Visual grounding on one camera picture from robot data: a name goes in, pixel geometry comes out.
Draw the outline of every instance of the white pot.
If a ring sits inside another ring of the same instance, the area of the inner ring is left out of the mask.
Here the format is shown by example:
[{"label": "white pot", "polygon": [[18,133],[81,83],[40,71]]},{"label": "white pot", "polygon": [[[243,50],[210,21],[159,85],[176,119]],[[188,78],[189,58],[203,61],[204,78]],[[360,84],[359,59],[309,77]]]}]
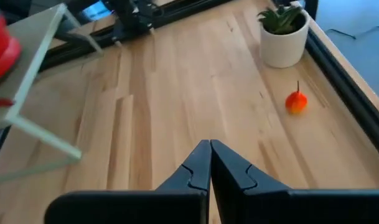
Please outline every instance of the white pot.
[{"label": "white pot", "polygon": [[308,35],[310,16],[305,10],[302,15],[306,18],[304,26],[292,34],[275,35],[261,28],[261,58],[265,63],[276,68],[286,68],[300,61]]}]

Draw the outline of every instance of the wood plank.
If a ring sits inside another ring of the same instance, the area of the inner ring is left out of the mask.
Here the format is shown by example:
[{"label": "wood plank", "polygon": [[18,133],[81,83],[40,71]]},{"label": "wood plank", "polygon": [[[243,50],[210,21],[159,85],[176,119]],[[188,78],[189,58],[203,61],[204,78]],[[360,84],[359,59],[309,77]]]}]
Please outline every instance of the wood plank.
[{"label": "wood plank", "polygon": [[118,82],[116,97],[122,98],[129,95],[129,83],[131,75],[132,53],[129,45],[125,44],[120,48],[120,59],[118,67]]},{"label": "wood plank", "polygon": [[152,49],[143,49],[141,40],[133,42],[129,94],[134,95],[135,101],[129,188],[141,190],[152,188],[151,115],[144,68],[144,57],[147,57],[147,54],[153,55]]},{"label": "wood plank", "polygon": [[172,36],[164,35],[154,40],[154,51],[157,72],[147,77],[149,85],[148,99],[151,117],[151,153],[152,153],[152,187],[156,188],[175,170],[174,140],[171,139],[171,116],[177,111],[174,107],[174,97],[179,94],[172,86],[175,75],[171,72],[175,68],[174,45]]},{"label": "wood plank", "polygon": [[120,52],[118,47],[110,47],[105,49],[104,57],[98,60],[95,75],[100,79],[102,91],[115,90],[117,87]]},{"label": "wood plank", "polygon": [[112,134],[108,170],[109,190],[129,189],[131,136],[133,134],[133,96],[119,98],[116,102],[115,123]]},{"label": "wood plank", "polygon": [[70,166],[65,191],[83,189],[105,189],[109,168],[111,135],[115,118],[115,89],[103,91],[105,85],[101,77],[90,80],[91,91],[83,111],[82,125],[78,137],[78,147],[85,154],[80,163]]}]

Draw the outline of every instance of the stand leg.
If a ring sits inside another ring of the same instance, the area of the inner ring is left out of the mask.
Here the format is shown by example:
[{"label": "stand leg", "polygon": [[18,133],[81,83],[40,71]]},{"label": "stand leg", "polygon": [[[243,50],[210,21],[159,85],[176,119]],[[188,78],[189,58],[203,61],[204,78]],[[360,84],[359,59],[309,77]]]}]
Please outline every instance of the stand leg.
[{"label": "stand leg", "polygon": [[47,164],[36,165],[34,167],[22,169],[22,170],[15,171],[15,172],[8,172],[6,174],[0,175],[0,182],[16,179],[19,177],[25,177],[25,176],[31,175],[31,174],[37,174],[39,172],[54,170],[54,169],[57,169],[59,167],[63,167],[63,166],[69,165],[69,164],[73,164],[76,161],[77,161],[76,159],[68,158],[68,159],[63,159],[60,161],[49,162]]},{"label": "stand leg", "polygon": [[[75,26],[76,28],[80,28],[81,27],[80,23],[77,21],[77,19],[72,15],[72,13],[68,9],[66,9],[66,11],[65,11],[65,16],[73,24],[73,26]],[[91,44],[91,46],[99,54],[103,54],[103,51],[102,51],[101,47],[96,43],[96,41],[94,40],[94,38],[92,38],[89,34],[81,34],[81,35],[84,36],[88,40],[88,42]]]},{"label": "stand leg", "polygon": [[58,138],[50,131],[41,128],[39,125],[18,116],[10,121],[15,127],[23,130],[27,134],[30,134],[36,138],[39,138],[42,142],[47,143],[62,152],[68,154],[71,158],[81,159],[82,152],[77,148],[69,144],[68,142]]}]

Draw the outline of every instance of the potted plant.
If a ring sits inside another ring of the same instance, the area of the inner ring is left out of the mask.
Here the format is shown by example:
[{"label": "potted plant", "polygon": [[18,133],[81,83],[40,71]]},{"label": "potted plant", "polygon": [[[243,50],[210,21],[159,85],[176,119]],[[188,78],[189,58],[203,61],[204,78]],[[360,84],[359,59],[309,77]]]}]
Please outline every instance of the potted plant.
[{"label": "potted plant", "polygon": [[286,68],[300,61],[310,17],[301,6],[267,8],[258,14],[261,29],[261,58],[276,68]]}]

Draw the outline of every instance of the wooden table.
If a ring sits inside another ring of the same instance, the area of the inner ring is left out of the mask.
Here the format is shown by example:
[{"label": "wooden table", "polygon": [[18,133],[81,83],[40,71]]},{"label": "wooden table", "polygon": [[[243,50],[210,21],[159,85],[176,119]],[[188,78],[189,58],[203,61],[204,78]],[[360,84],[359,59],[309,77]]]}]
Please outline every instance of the wooden table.
[{"label": "wooden table", "polygon": [[[229,2],[33,86],[25,114],[77,144],[83,159],[0,183],[0,222],[42,223],[47,205],[73,190],[155,189],[201,139],[221,140],[292,188],[379,188],[378,151],[308,52],[285,69],[261,61],[256,15],[266,6]],[[315,21],[311,29],[379,109],[379,98]],[[292,116],[284,101],[298,80],[309,104]],[[30,150],[25,160],[17,146]],[[0,171],[41,164],[53,153],[47,149],[12,127]],[[212,194],[210,223],[218,222]]]},{"label": "wooden table", "polygon": [[[39,138],[44,143],[50,144],[57,150],[68,154],[69,158],[76,161],[82,156],[82,152],[79,148],[60,139],[58,136],[29,121],[20,114],[22,105],[37,76],[45,53],[64,16],[66,16],[75,27],[80,27],[80,24],[68,11],[65,4],[51,7],[50,9],[16,22],[8,27],[9,33],[17,38],[22,45],[22,54],[14,66],[13,71],[11,71],[6,80],[0,84],[0,98],[7,98],[14,102],[12,107],[0,108],[0,128],[9,125],[20,128],[27,134]],[[102,55],[103,51],[92,37],[89,35],[85,35],[85,37],[96,51]],[[33,167],[32,169],[4,174],[0,176],[0,181],[47,170],[60,163],[61,162],[46,164],[44,166]]]}]

